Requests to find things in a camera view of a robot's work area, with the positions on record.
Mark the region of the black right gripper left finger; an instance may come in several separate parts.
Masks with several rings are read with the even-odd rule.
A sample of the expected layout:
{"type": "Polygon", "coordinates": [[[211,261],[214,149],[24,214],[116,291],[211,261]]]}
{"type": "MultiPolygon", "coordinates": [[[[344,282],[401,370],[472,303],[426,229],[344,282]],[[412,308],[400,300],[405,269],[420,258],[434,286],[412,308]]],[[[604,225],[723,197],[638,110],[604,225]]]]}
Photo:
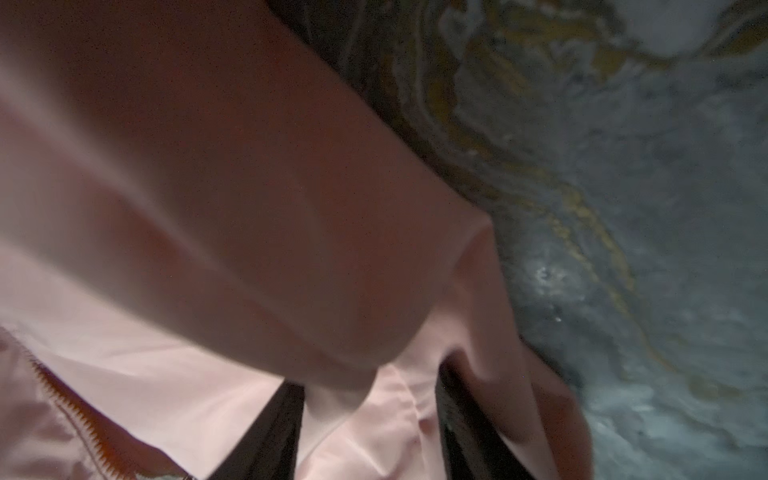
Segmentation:
{"type": "Polygon", "coordinates": [[[210,480],[293,480],[304,388],[283,382],[210,480]]]}

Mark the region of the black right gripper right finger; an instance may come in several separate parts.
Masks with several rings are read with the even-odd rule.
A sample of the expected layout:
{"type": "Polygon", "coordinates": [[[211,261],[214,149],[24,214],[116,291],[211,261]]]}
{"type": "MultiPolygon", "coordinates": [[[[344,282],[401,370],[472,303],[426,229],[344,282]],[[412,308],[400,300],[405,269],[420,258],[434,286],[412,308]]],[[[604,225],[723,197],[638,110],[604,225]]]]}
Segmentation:
{"type": "Polygon", "coordinates": [[[533,479],[447,362],[440,365],[435,397],[448,480],[533,479]]]}

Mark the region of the pink zip-up jacket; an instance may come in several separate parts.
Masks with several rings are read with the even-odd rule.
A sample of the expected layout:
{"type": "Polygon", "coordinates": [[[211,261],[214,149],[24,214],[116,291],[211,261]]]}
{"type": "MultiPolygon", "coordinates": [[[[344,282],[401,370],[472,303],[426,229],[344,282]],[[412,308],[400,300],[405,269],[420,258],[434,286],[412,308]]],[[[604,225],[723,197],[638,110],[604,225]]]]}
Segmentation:
{"type": "Polygon", "coordinates": [[[209,479],[283,382],[294,479],[448,479],[447,362],[589,479],[490,217],[264,1],[1,5],[1,475],[209,479]]]}

